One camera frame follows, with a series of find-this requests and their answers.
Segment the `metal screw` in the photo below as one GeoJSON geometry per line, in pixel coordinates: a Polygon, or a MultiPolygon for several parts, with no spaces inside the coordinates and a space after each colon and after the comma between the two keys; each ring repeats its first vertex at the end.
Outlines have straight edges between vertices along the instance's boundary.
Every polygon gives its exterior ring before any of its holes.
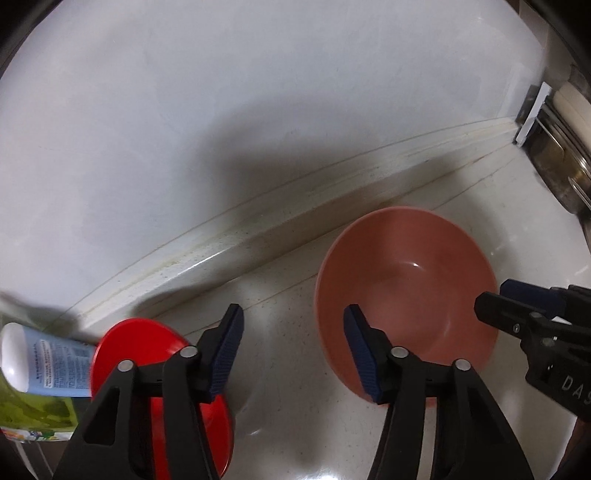
{"type": "Polygon", "coordinates": [[[406,350],[403,346],[395,346],[390,350],[390,353],[396,358],[408,357],[408,350],[406,350]]]}
{"type": "Polygon", "coordinates": [[[459,360],[456,360],[456,368],[458,370],[462,370],[463,372],[467,372],[472,368],[472,366],[468,360],[460,358],[459,360]]]}
{"type": "Polygon", "coordinates": [[[181,356],[183,358],[191,358],[192,356],[197,355],[197,347],[193,345],[186,346],[181,350],[181,356]]]}
{"type": "Polygon", "coordinates": [[[119,362],[119,365],[117,365],[117,370],[120,372],[129,372],[133,367],[134,363],[132,360],[122,360],[119,362]]]}

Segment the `pink bowl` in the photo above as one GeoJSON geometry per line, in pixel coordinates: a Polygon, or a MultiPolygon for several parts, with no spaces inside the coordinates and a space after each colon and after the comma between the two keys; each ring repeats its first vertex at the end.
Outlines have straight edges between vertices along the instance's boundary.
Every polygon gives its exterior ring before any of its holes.
{"type": "Polygon", "coordinates": [[[344,308],[358,303],[392,345],[445,365],[465,358],[480,370],[498,334],[474,314],[484,291],[496,291],[495,275],[457,225],[411,207],[369,213],[339,235],[320,267],[314,309],[324,354],[348,389],[368,400],[343,331],[344,308]]]}

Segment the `speckled surface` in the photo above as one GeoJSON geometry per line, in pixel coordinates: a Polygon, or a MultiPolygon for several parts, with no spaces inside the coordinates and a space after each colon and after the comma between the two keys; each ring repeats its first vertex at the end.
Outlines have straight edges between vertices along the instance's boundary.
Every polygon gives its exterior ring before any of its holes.
{"type": "MultiPolygon", "coordinates": [[[[591,256],[577,219],[509,145],[395,203],[435,210],[469,232],[497,280],[591,286],[591,256]]],[[[352,394],[324,360],[313,315],[315,276],[339,231],[167,313],[161,320],[195,341],[191,326],[221,317],[231,301],[246,326],[227,395],[236,443],[227,480],[363,479],[386,410],[352,394]]],[[[566,410],[525,383],[525,355],[501,333],[482,378],[507,416],[536,479],[548,478],[573,425],[566,410]]],[[[419,478],[430,473],[434,411],[428,410],[419,478]]]]}

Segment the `stainless steel pot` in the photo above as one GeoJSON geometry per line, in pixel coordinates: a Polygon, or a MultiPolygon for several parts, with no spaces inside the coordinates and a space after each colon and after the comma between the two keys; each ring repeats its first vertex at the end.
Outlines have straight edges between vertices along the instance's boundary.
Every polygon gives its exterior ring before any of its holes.
{"type": "Polygon", "coordinates": [[[591,210],[591,155],[550,105],[542,106],[524,148],[565,209],[574,214],[591,210]]]}

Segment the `plastic bowl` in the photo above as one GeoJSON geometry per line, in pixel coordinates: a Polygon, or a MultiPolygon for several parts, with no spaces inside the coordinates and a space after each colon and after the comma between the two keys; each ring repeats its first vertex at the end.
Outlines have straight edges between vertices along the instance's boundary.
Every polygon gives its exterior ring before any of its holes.
{"type": "Polygon", "coordinates": [[[320,267],[314,309],[324,354],[341,382],[369,400],[343,331],[343,310],[357,303],[393,346],[444,365],[465,358],[480,370],[498,334],[474,314],[484,291],[496,291],[495,275],[457,225],[412,207],[369,213],[339,235],[320,267]]]}
{"type": "MultiPolygon", "coordinates": [[[[100,340],[90,369],[90,390],[96,395],[113,369],[125,359],[138,366],[165,362],[189,345],[174,330],[150,319],[127,319],[112,327],[100,340]]],[[[211,404],[198,404],[217,474],[222,476],[232,457],[234,432],[232,416],[223,395],[211,404]]],[[[170,480],[164,438],[162,398],[150,399],[152,449],[157,480],[170,480]]]]}

